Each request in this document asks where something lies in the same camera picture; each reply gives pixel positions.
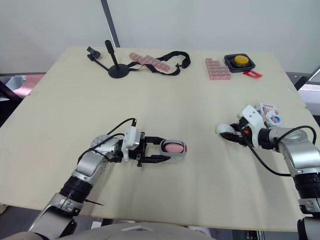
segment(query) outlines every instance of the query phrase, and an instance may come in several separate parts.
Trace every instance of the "pink building block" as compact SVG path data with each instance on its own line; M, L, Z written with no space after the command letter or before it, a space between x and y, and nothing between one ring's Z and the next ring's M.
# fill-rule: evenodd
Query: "pink building block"
M162 61L159 61L158 59L152 57L152 56L140 56L139 54L136 54L135 52L130 53L129 55L130 59L140 63L141 65L143 64L151 64L155 68L163 70L165 72L168 72L170 70L170 66Z
M221 66L219 61L212 61L212 58L205 59L205 66L210 80L230 80L231 72L227 66Z

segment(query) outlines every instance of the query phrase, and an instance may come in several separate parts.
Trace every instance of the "wall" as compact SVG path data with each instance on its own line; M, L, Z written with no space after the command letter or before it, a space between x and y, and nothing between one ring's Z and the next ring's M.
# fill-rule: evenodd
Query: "wall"
M100 0L0 0L0 33L1 74L46 72L68 47L111 38Z
M272 52L288 72L320 65L319 0L108 4L121 47ZM111 39L100 0L0 0L0 33L0 73L46 72L67 47Z
M108 4L121 47L272 52L288 72L312 73L320 65L319 0Z

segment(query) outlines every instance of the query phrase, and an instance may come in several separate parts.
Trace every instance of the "black cable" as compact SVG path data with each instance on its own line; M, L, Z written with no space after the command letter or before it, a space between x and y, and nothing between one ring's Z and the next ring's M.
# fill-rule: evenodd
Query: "black cable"
M281 141L282 139L284 139L286 136L288 136L289 134L291 134L291 133L293 133L294 131L299 130L299 129L310 129L310 130L312 131L312 133L313 133L312 143L313 143L313 145L316 144L317 133L316 133L315 129L314 129L312 126L303 125L303 126L297 126L297 127L295 127L295 128L292 128L290 131L287 131L285 134L283 134L281 137L279 137L279 138L275 141L273 147L274 147L274 148L278 148L278 144L280 143L280 141Z
M251 143L249 142L249 140L247 139L247 136L245 135L244 131L242 129L239 129L242 138L245 142L245 144L247 144L247 146L249 147L249 149L251 150L251 152L255 155L255 157L259 160L259 162L271 173L278 175L278 176L282 176L282 177L291 177L290 174L288 173L279 173L276 172L274 170L272 170L270 167L268 167L267 164L265 164L265 162L261 159L261 157L258 155L258 153L254 150L254 148L252 147Z
M107 133L107 135L110 135L111 133L113 133L117 128L119 128L122 124L128 122L128 121L132 121L131 126L135 127L137 124L137 119L135 119L134 117L128 118L126 120L124 120L123 122L121 122L118 126L116 126L114 129L112 129L110 132Z
M98 143L97 145L95 145L95 146L93 146L93 147L90 147L89 149L85 150L85 151L79 156L79 158L78 158L78 163L80 162L80 160L82 159L82 157L83 157L86 153L88 153L88 152L90 152L90 151L94 151L95 153L98 153L98 154L104 156L104 157L109 161L109 158L107 158L105 155L103 155L102 153L100 153L100 152L98 152L97 150L95 150L95 148L100 147L102 144L106 143L107 141L109 141L110 139L112 139L112 138L114 138L114 137L116 137L116 136L124 136L124 134L123 134L123 133L113 134L113 135L107 137L107 138L106 138L105 140L103 140L102 142Z
M100 67L102 67L102 68L104 68L105 70L109 71L109 69L108 69L106 66L104 66L102 63L100 63L100 62L99 62L98 60L96 60L95 58L94 58L93 61L95 61Z

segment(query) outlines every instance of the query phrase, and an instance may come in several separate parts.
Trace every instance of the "table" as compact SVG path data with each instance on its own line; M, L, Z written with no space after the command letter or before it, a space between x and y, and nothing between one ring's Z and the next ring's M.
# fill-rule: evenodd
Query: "table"
M100 61L111 66L107 50L97 50ZM117 48L118 62L131 62L131 52L159 57L171 51ZM104 206L86 203L81 214L296 231L303 215L293 179L272 175L248 148L223 140L215 129L236 122L246 105L263 102L277 106L284 127L310 125L319 135L305 103L271 53L247 52L261 78L233 73L231 80L218 81L209 80L205 58L222 61L236 52L188 53L191 65L178 76L143 68L113 79L87 58L85 47L69 48L0 129L0 202L42 209L96 136L135 117L147 136L185 141L185 159L142 168L136 167L137 161L109 163L88 197ZM181 60L175 57L169 63ZM281 154L258 153L273 169L288 172Z

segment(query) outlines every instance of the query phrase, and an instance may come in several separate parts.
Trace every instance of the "black stand base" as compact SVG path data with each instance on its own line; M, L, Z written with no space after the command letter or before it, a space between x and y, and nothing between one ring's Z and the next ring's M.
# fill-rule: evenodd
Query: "black stand base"
M108 71L110 77L114 79L120 79L128 75L129 67L125 64L119 64L119 68L117 69L115 65L109 68Z

